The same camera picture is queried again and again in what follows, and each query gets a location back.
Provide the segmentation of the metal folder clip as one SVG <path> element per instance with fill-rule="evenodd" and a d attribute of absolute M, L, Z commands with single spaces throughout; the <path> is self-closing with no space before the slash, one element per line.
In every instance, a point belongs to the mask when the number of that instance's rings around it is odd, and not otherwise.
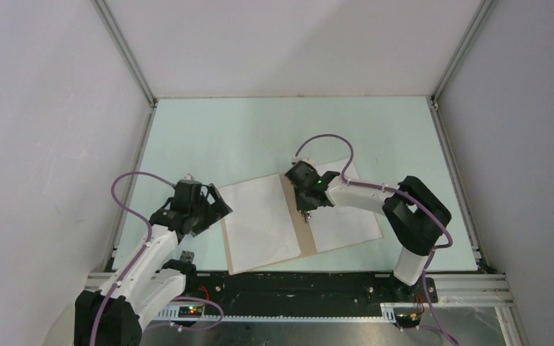
<path fill-rule="evenodd" d="M 309 220 L 311 219 L 311 213 L 309 211 L 302 211 L 301 212 L 302 218 L 305 223 L 309 223 Z"/>

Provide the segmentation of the printed white paper sheet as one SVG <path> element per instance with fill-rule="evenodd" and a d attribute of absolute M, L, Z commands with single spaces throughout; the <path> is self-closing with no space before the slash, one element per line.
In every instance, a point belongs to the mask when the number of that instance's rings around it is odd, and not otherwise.
<path fill-rule="evenodd" d="M 347 206 L 321 207 L 312 211 L 309 227 L 318 252 L 349 247 L 383 237 L 374 213 Z"/>

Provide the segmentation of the brown cardboard folder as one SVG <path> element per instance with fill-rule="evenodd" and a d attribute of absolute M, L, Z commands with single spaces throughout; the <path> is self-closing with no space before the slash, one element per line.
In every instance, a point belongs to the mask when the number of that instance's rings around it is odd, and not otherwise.
<path fill-rule="evenodd" d="M 287 261 L 283 261 L 283 262 L 289 262 L 289 261 L 292 261 L 292 260 L 297 260 L 297 259 L 301 259 L 301 258 L 305 258 L 305 257 L 310 257 L 310 256 L 313 256 L 313 255 L 322 253 L 322 252 L 318 252 L 316 250 L 315 242 L 314 242 L 314 239 L 313 239 L 313 236 L 312 236 L 311 229 L 309 227 L 309 223 L 304 222 L 301 213 L 296 209 L 294 190 L 293 190 L 293 187 L 292 187 L 291 183 L 287 180 L 287 178 L 285 178 L 285 176 L 283 174 L 279 174 L 279 175 L 280 175 L 280 178 L 281 178 L 283 191 L 284 191 L 285 196 L 286 196 L 286 201 L 288 203 L 291 219 L 293 221 L 294 228 L 295 228 L 295 231 L 296 231 L 297 239 L 299 241 L 299 245 L 300 245 L 300 248 L 301 248 L 301 254 L 298 257 L 296 257 L 294 259 L 287 260 Z M 223 227 L 224 227 L 224 224 L 223 224 L 223 220 L 222 220 L 221 228 L 222 228 L 222 233 L 223 233 L 223 237 L 224 237 Z M 227 248 L 226 248 L 225 241 L 224 241 L 224 245 L 225 245 L 225 250 L 226 250 L 226 258 L 227 258 Z M 261 268 L 258 268 L 256 270 L 265 269 L 269 266 L 261 267 Z"/>

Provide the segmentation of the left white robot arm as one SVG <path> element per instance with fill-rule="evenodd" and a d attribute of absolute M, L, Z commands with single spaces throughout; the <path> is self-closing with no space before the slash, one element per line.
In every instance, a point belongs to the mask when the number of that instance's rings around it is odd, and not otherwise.
<path fill-rule="evenodd" d="M 186 236 L 197 236 L 232 212 L 213 184 L 191 176 L 172 185 L 149 218 L 135 252 L 98 289 L 83 290 L 74 308 L 74 345 L 139 345 L 145 328 L 170 301 L 198 294 L 195 265 L 169 259 Z"/>

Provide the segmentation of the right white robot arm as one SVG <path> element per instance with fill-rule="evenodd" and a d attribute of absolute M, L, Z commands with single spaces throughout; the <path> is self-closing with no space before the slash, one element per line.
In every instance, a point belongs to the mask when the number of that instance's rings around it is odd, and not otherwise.
<path fill-rule="evenodd" d="M 395 186 L 350 179 L 342 172 L 320 174 L 315 166 L 298 161 L 285 173 L 294 190 L 296 209 L 308 214 L 321 208 L 351 207 L 384 216 L 400 243 L 400 255 L 390 277 L 390 290 L 409 301 L 438 249 L 453 245 L 447 226 L 452 214 L 417 177 L 407 176 Z"/>

